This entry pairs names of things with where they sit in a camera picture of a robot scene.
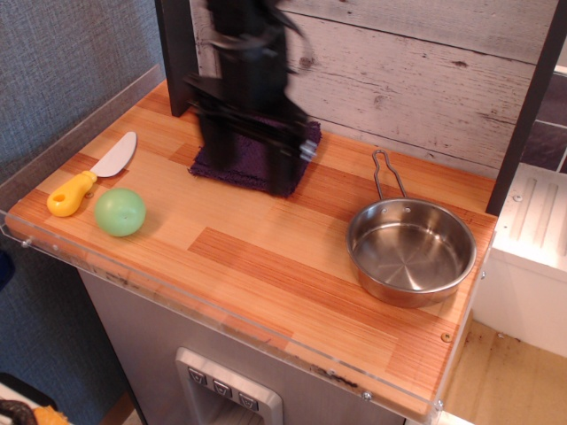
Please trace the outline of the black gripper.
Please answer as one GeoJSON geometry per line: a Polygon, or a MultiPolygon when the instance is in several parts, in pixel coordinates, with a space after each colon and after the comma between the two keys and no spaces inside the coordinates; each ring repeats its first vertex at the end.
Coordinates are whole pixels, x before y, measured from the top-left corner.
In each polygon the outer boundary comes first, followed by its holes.
{"type": "Polygon", "coordinates": [[[288,197],[306,162],[315,155],[307,139],[307,115],[285,94],[288,85],[286,32],[299,28],[275,1],[209,1],[220,62],[217,78],[192,75],[203,148],[199,162],[227,171],[237,160],[236,135],[265,143],[268,192],[288,197]]]}

